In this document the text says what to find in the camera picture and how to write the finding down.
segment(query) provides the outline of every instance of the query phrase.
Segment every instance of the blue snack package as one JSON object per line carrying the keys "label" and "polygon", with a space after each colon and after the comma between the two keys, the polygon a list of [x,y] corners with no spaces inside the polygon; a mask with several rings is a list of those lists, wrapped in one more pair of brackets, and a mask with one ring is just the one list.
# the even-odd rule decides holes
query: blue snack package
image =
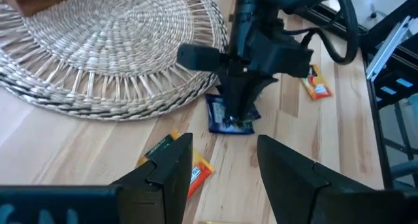
{"label": "blue snack package", "polygon": [[208,109],[209,132],[230,135],[254,134],[253,124],[250,121],[230,122],[225,119],[225,106],[219,95],[205,94]]}
{"label": "blue snack package", "polygon": [[[216,86],[217,91],[219,92],[220,95],[223,94],[223,87],[222,85],[218,85]],[[259,111],[257,110],[257,108],[255,107],[254,103],[250,106],[247,114],[244,116],[244,119],[242,119],[242,121],[251,121],[253,122],[254,120],[258,120],[261,119],[261,115],[259,113]]]}

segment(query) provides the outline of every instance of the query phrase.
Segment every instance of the wicker placemat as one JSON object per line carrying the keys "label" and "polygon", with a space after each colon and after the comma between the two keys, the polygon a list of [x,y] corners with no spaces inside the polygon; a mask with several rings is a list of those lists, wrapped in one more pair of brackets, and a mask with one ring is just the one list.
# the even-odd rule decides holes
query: wicker placemat
{"label": "wicker placemat", "polygon": [[212,0],[66,0],[29,18],[0,3],[0,86],[81,118],[149,118],[216,79],[176,63],[179,45],[226,38]]}

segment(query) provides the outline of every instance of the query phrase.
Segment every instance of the black wire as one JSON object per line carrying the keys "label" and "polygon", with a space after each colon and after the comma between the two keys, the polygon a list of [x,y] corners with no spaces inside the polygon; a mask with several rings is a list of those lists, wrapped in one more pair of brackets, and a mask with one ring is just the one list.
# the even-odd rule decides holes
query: black wire
{"label": "black wire", "polygon": [[335,23],[338,17],[342,14],[347,27],[347,51],[345,57],[342,57],[338,54],[331,41],[320,27],[311,27],[296,31],[284,31],[284,33],[287,35],[299,35],[308,32],[308,34],[305,35],[301,42],[301,44],[304,46],[309,44],[314,34],[319,35],[332,60],[338,64],[347,65],[355,59],[357,50],[359,49],[359,24],[351,0],[338,0],[338,2],[340,3],[341,9],[337,13],[336,17],[334,17],[332,21],[325,25],[325,28]]}

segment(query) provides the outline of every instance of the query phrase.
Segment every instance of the orange wrapper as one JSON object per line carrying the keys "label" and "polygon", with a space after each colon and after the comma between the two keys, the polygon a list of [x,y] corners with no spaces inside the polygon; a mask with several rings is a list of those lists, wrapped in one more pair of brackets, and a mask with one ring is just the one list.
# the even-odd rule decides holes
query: orange wrapper
{"label": "orange wrapper", "polygon": [[215,169],[203,158],[203,156],[193,150],[193,164],[191,167],[191,179],[189,194],[187,199],[199,188]]}
{"label": "orange wrapper", "polygon": [[[152,158],[154,153],[157,153],[159,150],[165,148],[172,142],[174,142],[177,138],[180,137],[180,133],[177,130],[173,130],[169,135],[163,138],[161,141],[157,143],[152,149],[149,150],[143,157],[141,157],[137,162],[137,167],[143,165],[147,162],[150,158]],[[205,179],[209,177],[215,169],[203,158],[203,156],[193,150],[193,163],[191,167],[191,180],[190,180],[190,187],[189,193],[187,194],[187,199],[199,188],[203,185]]]}
{"label": "orange wrapper", "polygon": [[311,65],[308,77],[301,80],[313,100],[332,96],[332,91],[317,65]]}

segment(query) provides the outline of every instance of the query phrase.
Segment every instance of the wooden table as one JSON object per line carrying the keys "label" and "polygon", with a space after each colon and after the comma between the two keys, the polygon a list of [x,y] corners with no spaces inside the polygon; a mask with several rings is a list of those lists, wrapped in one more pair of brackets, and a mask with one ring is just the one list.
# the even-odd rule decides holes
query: wooden table
{"label": "wooden table", "polygon": [[[233,11],[233,0],[215,1],[225,17]],[[312,25],[281,16],[287,29]],[[335,37],[333,42],[343,53],[345,42]],[[298,79],[279,74],[280,81],[257,99],[263,117],[254,123],[257,134],[269,135],[370,187],[383,188],[362,57],[339,66],[319,38],[313,38],[311,48],[312,62],[321,66],[335,96],[314,102]],[[193,133],[194,148],[216,169],[188,202],[184,223],[276,222],[259,172],[257,136],[210,134],[203,97],[159,118],[103,123],[35,108],[0,89],[0,118],[0,184],[109,184],[179,129]]]}

